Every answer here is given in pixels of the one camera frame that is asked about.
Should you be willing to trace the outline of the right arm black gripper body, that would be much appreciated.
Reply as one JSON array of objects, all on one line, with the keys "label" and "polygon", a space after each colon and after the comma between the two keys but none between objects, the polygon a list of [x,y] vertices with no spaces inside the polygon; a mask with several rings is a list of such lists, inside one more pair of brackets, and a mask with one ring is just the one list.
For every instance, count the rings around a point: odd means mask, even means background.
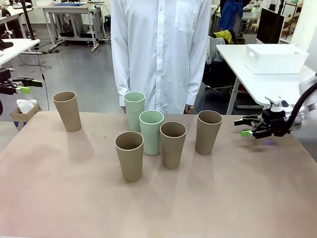
[{"label": "right arm black gripper body", "polygon": [[262,111],[262,122],[257,127],[257,138],[270,137],[283,137],[290,134],[290,130],[286,130],[287,119],[285,111],[272,112],[271,110]]}]

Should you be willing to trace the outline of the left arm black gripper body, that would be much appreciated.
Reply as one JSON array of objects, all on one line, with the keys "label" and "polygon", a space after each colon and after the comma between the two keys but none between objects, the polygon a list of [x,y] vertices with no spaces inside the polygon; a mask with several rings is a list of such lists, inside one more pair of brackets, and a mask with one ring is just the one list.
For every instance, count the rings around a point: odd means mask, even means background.
[{"label": "left arm black gripper body", "polygon": [[0,69],[0,93],[6,95],[13,95],[16,93],[16,87],[10,81],[11,74],[7,68]]}]

